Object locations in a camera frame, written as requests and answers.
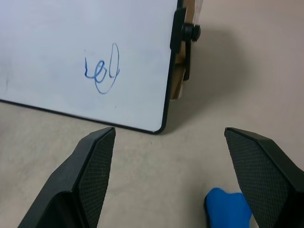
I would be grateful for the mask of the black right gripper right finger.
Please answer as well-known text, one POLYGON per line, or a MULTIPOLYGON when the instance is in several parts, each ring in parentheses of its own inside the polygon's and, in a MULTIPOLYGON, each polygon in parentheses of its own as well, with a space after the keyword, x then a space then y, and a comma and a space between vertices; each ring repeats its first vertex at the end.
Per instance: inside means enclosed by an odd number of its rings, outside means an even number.
POLYGON ((304 172, 271 139, 226 128, 241 192, 261 228, 304 226, 304 172))

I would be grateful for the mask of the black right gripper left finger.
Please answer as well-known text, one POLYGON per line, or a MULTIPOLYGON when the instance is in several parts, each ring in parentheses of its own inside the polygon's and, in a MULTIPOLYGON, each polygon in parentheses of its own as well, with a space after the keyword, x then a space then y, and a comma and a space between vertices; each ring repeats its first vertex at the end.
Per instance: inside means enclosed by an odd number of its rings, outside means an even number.
POLYGON ((82 138, 40 190, 20 228, 96 228, 103 207, 116 131, 82 138))

